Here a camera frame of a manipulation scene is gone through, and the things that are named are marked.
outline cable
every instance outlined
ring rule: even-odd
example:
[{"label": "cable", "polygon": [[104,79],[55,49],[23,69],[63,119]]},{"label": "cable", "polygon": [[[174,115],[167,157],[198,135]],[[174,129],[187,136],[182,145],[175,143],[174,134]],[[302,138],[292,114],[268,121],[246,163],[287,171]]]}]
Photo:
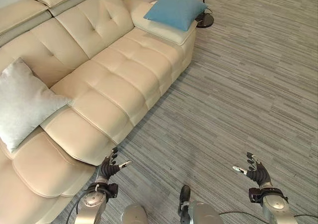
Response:
[{"label": "cable", "polygon": [[207,13],[207,14],[212,14],[213,13],[213,11],[210,9],[210,8],[207,8],[211,13]]},{"label": "cable", "polygon": [[72,214],[72,212],[73,212],[75,206],[78,206],[80,200],[81,200],[86,194],[87,194],[87,190],[85,190],[85,192],[83,192],[83,193],[80,195],[80,197],[78,198],[78,200],[74,203],[74,205],[72,206],[72,209],[70,210],[69,216],[68,216],[68,218],[66,219],[66,224],[69,223],[69,219],[70,219],[70,217],[71,217],[71,214]]},{"label": "cable", "polygon": [[221,216],[221,215],[230,214],[230,213],[243,213],[243,214],[247,214],[247,215],[250,215],[250,216],[252,216],[252,217],[254,217],[254,218],[260,220],[260,221],[263,222],[263,223],[269,224],[268,222],[262,220],[261,218],[258,218],[257,216],[254,216],[253,214],[251,214],[251,213],[246,213],[246,212],[224,212],[224,213],[219,213],[219,215]]},{"label": "cable", "polygon": [[[243,214],[247,214],[247,215],[250,215],[250,216],[252,216],[252,217],[254,217],[254,218],[260,220],[260,221],[263,222],[263,223],[269,224],[268,222],[262,220],[261,218],[259,218],[259,217],[257,217],[257,216],[254,216],[254,215],[251,214],[251,213],[246,213],[246,212],[224,212],[224,213],[219,213],[219,215],[221,216],[221,215],[230,214],[230,213],[243,213]],[[300,214],[300,215],[295,215],[294,217],[295,217],[295,218],[297,218],[297,217],[312,217],[312,218],[317,218],[317,219],[318,219],[318,216],[309,215],[309,214]]]},{"label": "cable", "polygon": [[297,217],[312,217],[312,218],[317,218],[318,219],[318,216],[309,215],[309,214],[300,214],[300,215],[296,215],[294,217],[295,218],[297,218]]}]

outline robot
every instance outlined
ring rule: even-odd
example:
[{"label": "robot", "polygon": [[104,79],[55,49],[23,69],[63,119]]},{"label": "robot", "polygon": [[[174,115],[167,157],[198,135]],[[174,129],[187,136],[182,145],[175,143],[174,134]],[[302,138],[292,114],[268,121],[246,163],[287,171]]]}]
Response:
[{"label": "robot", "polygon": [[[75,206],[78,209],[79,201],[83,198],[84,206],[79,213],[77,211],[75,224],[99,224],[107,202],[110,198],[117,197],[118,185],[108,184],[108,180],[131,163],[129,160],[122,165],[116,165],[114,159],[117,157],[117,152],[118,149],[114,148],[110,157],[105,158],[99,167],[95,182],[90,184],[73,206],[72,210]],[[238,166],[233,166],[233,169],[258,184],[259,188],[249,189],[250,201],[262,206],[263,214],[270,224],[297,224],[290,212],[288,198],[281,190],[273,187],[269,173],[263,164],[249,152],[247,158],[247,162],[251,165],[249,170]],[[189,186],[182,187],[178,207],[181,224],[223,224],[220,216],[211,205],[199,201],[190,202],[190,193]],[[148,224],[148,219],[141,205],[132,204],[125,209],[121,216],[121,222],[122,224]]]}]

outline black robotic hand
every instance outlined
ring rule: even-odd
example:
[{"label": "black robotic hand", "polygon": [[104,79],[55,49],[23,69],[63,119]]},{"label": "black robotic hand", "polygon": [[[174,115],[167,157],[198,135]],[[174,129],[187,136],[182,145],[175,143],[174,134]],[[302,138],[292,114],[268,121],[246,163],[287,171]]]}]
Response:
[{"label": "black robotic hand", "polygon": [[100,165],[100,168],[98,170],[97,178],[102,177],[107,180],[113,175],[115,175],[117,172],[119,172],[122,168],[127,167],[131,163],[131,161],[127,161],[121,165],[116,165],[116,161],[114,159],[117,157],[118,148],[115,147],[112,150],[112,153],[110,157],[106,157],[103,161],[103,163]]},{"label": "black robotic hand", "polygon": [[247,177],[249,177],[251,180],[257,182],[259,186],[261,186],[264,183],[270,183],[270,176],[267,172],[264,165],[258,160],[258,158],[253,155],[252,153],[247,153],[247,162],[251,165],[249,167],[249,170],[245,170],[238,166],[233,166],[233,169],[235,171],[238,171],[240,173],[243,173]]}]

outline light blue pillow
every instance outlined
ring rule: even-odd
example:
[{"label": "light blue pillow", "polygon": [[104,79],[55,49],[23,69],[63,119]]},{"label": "light blue pillow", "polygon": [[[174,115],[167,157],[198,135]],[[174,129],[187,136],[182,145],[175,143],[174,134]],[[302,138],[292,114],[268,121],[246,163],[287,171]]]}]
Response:
[{"label": "light blue pillow", "polygon": [[187,31],[206,8],[199,0],[158,0],[144,18]]}]

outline pillow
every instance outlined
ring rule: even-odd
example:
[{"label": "pillow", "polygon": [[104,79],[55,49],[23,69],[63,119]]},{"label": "pillow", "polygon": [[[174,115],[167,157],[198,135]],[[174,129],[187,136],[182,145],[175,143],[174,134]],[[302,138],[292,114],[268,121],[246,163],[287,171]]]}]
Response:
[{"label": "pillow", "polygon": [[0,138],[13,152],[46,118],[70,102],[55,95],[19,58],[0,74]]},{"label": "pillow", "polygon": [[187,31],[206,8],[199,0],[158,0],[144,18]]}]

